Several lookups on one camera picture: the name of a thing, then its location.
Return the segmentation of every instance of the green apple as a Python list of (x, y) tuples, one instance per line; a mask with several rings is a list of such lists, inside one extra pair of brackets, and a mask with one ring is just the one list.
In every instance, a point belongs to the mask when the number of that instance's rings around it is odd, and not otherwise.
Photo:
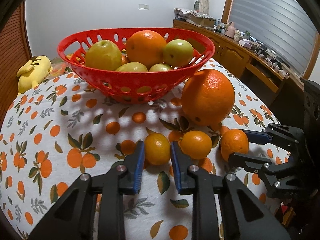
[(85, 65), (90, 68), (116, 70), (121, 66), (121, 51), (112, 41), (98, 41), (85, 55)]
[(193, 47), (185, 40), (170, 41), (163, 50), (164, 62), (172, 67), (188, 65), (193, 58)]
[(153, 65), (150, 69), (149, 72), (156, 72), (156, 71), (168, 71), (168, 70), (173, 70), (171, 66), (165, 63), (159, 63)]
[(121, 67), (117, 68), (116, 71), (121, 72), (147, 72), (148, 69), (145, 65), (139, 62), (129, 62), (127, 64), (122, 65)]

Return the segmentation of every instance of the stuffed animal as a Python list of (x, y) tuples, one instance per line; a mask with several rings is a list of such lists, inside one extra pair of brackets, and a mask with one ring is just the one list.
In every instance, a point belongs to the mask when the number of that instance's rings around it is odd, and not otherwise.
[(51, 62), (46, 56), (32, 57), (17, 72), (17, 77), (20, 77), (18, 82), (19, 94), (23, 94), (41, 84), (51, 71)]

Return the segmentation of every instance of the tablecloth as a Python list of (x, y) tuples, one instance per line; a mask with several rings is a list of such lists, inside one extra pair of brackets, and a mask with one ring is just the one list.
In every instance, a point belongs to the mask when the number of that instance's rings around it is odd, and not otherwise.
[[(235, 105), (218, 131), (196, 126), (184, 116), (180, 100), (184, 83), (155, 102), (124, 105), (105, 97), (72, 72), (18, 96), (9, 107), (0, 134), (0, 206), (19, 235), (27, 239), (81, 173), (106, 173), (153, 131), (170, 141), (187, 130), (206, 132), (212, 138), (212, 151), (203, 167), (220, 176), (227, 171), (235, 173), (274, 213), (280, 201), (266, 197), (257, 174), (241, 168), (230, 170), (218, 144), (227, 128), (261, 131), (269, 122), (279, 122), (219, 63), (210, 59), (203, 68), (221, 71), (235, 89)], [(249, 155), (270, 158), (276, 164), (287, 162), (289, 154), (270, 144), (250, 144)], [(124, 197), (124, 217), (127, 239), (191, 239), (192, 197), (177, 194), (170, 162), (145, 167), (140, 194)]]

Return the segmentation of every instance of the red plastic basket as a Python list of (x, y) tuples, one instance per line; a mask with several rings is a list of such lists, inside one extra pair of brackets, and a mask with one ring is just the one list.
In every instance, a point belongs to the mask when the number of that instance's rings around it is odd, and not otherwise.
[[(114, 42), (120, 50), (125, 49), (125, 43), (134, 33), (141, 30), (151, 30), (167, 38), (167, 42), (174, 39), (193, 39), (205, 47), (205, 51), (199, 54), (194, 49), (194, 60), (187, 66), (165, 72), (117, 72), (88, 68), (85, 66), (85, 44), (98, 41), (98, 36), (103, 40)], [(73, 43), (79, 42), (79, 49), (68, 59), (65, 50)], [(175, 86), (193, 76), (214, 54), (215, 47), (212, 41), (206, 36), (182, 29), (172, 28), (121, 28), (121, 29), (100, 29), (72, 34), (64, 38), (58, 45), (59, 56), (69, 67), (87, 81), (93, 87), (101, 90), (106, 96), (111, 96), (120, 103), (141, 104), (157, 100), (163, 97)], [(144, 87), (144, 93), (137, 90)]]

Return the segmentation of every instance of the window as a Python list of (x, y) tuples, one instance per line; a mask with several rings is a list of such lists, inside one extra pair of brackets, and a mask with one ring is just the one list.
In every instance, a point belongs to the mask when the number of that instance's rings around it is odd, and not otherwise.
[(307, 68), (316, 28), (296, 0), (233, 0), (229, 20), (277, 52), (297, 73)]

